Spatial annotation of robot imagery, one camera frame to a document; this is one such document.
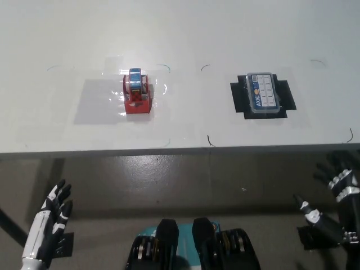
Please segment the white and black left hand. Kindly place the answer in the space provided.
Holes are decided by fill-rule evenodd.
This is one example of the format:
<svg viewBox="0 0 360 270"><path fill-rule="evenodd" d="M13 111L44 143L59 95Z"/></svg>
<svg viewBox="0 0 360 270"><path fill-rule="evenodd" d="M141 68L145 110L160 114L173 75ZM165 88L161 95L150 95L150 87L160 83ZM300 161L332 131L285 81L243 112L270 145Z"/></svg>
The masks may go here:
<svg viewBox="0 0 360 270"><path fill-rule="evenodd" d="M46 196L22 252L22 269L49 269L73 210L71 185L62 179Z"/></svg>

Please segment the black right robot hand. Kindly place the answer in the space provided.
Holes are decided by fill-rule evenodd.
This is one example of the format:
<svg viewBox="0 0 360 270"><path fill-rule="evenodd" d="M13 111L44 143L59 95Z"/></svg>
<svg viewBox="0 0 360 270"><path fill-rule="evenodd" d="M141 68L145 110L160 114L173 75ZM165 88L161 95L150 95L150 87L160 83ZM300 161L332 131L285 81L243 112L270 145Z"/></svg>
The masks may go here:
<svg viewBox="0 0 360 270"><path fill-rule="evenodd" d="M316 164L313 178L332 193L338 220L295 194L297 208L308 224L298 228L300 241L305 250L359 248L359 157L348 151L333 151L326 159L326 164Z"/></svg>

